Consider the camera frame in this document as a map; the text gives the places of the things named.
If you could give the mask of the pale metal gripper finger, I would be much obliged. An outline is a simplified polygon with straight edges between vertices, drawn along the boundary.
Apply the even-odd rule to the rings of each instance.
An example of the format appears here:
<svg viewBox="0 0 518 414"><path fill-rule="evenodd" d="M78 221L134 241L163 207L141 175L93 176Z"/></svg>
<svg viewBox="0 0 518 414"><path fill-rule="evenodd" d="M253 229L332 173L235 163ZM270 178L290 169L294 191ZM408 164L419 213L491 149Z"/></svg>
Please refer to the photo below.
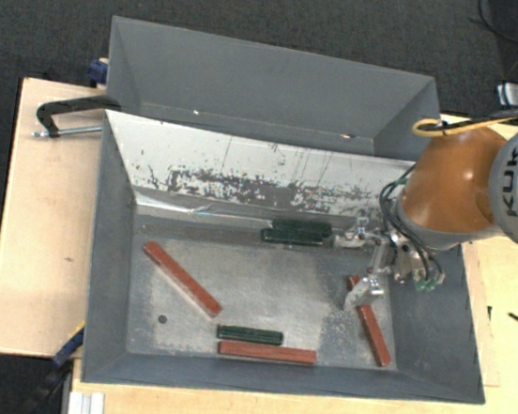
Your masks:
<svg viewBox="0 0 518 414"><path fill-rule="evenodd" d="M385 295L383 285L379 280L368 274L354 274L347 277L346 296L343 309L347 310L362 304L369 304L373 299L382 298Z"/></svg>
<svg viewBox="0 0 518 414"><path fill-rule="evenodd" d="M380 236L371 227L371 221L366 217L356 217L351 226L335 234L332 246L335 249L359 249L367 244L376 245Z"/></svg>

